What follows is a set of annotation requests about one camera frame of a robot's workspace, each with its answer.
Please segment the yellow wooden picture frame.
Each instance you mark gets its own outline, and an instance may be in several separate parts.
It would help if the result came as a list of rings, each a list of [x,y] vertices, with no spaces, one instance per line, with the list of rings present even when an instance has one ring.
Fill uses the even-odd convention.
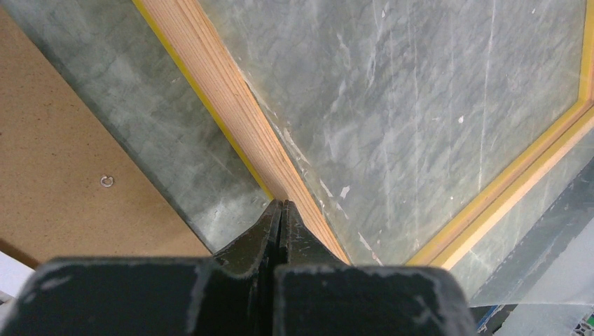
[[[322,211],[196,1],[136,1],[135,6],[269,197],[296,203],[307,228],[347,261]],[[593,129],[593,2],[586,4],[576,103],[409,260],[452,268]]]

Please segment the brown backing board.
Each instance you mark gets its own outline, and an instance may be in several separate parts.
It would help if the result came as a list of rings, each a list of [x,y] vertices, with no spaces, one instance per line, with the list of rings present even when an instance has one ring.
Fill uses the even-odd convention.
[[[6,12],[1,251],[29,267],[57,256],[208,254]]]

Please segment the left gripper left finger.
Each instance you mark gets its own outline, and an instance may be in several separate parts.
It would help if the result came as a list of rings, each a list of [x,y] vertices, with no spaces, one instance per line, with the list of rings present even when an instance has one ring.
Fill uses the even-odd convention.
[[[2,335],[269,335],[282,203],[210,257],[55,258],[26,282]]]

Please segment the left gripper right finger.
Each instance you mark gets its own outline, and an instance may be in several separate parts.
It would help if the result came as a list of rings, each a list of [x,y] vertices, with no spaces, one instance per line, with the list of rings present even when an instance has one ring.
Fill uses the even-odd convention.
[[[475,335],[453,275],[438,267],[353,266],[337,259],[296,205],[283,205],[274,270],[275,335]]]

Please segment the clear acrylic glazing sheet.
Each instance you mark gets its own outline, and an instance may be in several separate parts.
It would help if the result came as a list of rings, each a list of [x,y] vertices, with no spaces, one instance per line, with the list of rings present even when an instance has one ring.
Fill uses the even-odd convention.
[[[407,261],[578,98],[585,1],[202,1],[356,264]],[[2,1],[219,250],[268,198],[131,1]]]

